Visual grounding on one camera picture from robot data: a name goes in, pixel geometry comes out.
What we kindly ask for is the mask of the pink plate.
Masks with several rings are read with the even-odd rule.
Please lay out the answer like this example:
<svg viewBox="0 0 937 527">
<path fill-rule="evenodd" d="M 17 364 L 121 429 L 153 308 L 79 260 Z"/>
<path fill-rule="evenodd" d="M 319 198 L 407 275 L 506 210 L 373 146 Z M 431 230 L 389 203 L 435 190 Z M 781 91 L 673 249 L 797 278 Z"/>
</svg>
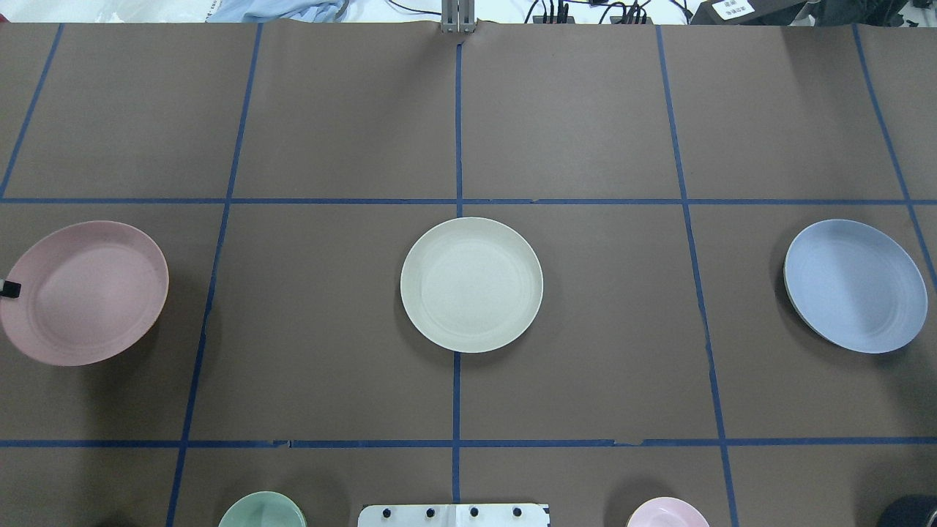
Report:
<svg viewBox="0 0 937 527">
<path fill-rule="evenodd" d="M 144 231 L 110 220 L 77 223 L 30 247 L 4 278 L 2 329 L 24 356 L 47 365 L 94 364 L 130 349 L 157 323 L 170 273 Z"/>
</svg>

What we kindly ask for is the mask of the blue plate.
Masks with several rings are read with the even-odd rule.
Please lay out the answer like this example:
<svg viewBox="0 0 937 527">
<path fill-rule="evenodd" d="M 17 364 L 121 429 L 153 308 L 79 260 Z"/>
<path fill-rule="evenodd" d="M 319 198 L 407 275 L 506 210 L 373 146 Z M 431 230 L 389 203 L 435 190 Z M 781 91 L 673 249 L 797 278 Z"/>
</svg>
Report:
<svg viewBox="0 0 937 527">
<path fill-rule="evenodd" d="M 828 219 L 802 229 L 784 254 L 783 282 L 801 321 L 848 351 L 900 350 L 926 324 L 918 266 L 896 240 L 858 221 Z"/>
</svg>

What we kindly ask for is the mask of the green bowl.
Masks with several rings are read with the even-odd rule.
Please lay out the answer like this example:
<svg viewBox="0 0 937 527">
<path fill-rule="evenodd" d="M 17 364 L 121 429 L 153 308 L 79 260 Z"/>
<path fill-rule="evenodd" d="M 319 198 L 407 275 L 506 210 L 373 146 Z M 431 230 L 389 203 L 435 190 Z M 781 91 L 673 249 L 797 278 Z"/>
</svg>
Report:
<svg viewBox="0 0 937 527">
<path fill-rule="evenodd" d="M 307 526 L 307 518 L 289 497 L 258 491 L 235 501 L 217 526 Z"/>
</svg>

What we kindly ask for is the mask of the light blue cloth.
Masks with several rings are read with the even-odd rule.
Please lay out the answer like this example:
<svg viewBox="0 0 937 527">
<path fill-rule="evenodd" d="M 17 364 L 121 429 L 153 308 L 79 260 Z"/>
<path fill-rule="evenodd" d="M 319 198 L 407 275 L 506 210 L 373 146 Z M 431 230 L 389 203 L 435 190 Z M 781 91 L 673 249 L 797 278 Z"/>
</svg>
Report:
<svg viewBox="0 0 937 527">
<path fill-rule="evenodd" d="M 286 19 L 305 23 L 334 23 L 349 1 L 220 1 L 207 23 L 266 23 Z"/>
</svg>

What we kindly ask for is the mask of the cream plate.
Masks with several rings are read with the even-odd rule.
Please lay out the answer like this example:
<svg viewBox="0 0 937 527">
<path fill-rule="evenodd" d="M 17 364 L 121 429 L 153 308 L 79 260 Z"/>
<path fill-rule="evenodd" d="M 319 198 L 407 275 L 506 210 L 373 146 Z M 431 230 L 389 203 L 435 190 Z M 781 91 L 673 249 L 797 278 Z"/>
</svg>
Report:
<svg viewBox="0 0 937 527">
<path fill-rule="evenodd" d="M 498 220 L 459 217 L 415 241 L 399 290 L 422 336 L 450 351 L 483 354 L 529 329 L 541 310 L 545 278 L 521 233 Z"/>
</svg>

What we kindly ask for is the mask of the pink bowl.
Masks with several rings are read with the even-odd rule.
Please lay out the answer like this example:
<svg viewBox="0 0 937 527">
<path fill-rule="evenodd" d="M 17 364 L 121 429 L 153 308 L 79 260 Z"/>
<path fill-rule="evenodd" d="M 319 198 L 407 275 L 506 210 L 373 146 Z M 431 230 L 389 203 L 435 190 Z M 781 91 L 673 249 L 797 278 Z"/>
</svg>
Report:
<svg viewBox="0 0 937 527">
<path fill-rule="evenodd" d="M 656 497 L 630 514 L 626 526 L 709 526 L 709 521 L 688 501 Z"/>
</svg>

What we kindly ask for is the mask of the dark blue pot with lid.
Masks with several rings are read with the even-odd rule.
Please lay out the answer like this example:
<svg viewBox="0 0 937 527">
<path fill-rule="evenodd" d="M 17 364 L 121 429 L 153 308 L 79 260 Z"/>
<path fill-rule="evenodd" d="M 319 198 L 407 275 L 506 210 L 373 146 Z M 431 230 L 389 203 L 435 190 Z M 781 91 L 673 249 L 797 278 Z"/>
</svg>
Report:
<svg viewBox="0 0 937 527">
<path fill-rule="evenodd" d="M 905 495 L 888 504 L 876 526 L 936 526 L 936 495 Z"/>
</svg>

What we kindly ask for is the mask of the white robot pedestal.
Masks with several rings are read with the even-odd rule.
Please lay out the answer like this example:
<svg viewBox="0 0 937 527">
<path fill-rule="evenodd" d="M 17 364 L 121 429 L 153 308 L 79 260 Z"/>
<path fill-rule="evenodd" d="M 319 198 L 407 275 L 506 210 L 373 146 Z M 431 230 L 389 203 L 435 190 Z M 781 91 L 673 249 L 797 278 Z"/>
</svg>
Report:
<svg viewBox="0 0 937 527">
<path fill-rule="evenodd" d="M 358 526 L 549 526 L 549 506 L 533 503 L 375 504 Z"/>
</svg>

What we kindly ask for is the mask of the aluminium frame post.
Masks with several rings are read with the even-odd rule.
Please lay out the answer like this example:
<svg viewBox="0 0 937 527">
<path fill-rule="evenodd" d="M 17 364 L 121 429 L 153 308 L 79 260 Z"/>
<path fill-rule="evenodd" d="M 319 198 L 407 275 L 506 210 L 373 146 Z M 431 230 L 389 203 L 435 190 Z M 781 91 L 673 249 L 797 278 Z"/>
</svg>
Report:
<svg viewBox="0 0 937 527">
<path fill-rule="evenodd" d="M 475 0 L 442 0 L 442 33 L 470 34 L 475 32 L 477 27 L 475 6 Z"/>
</svg>

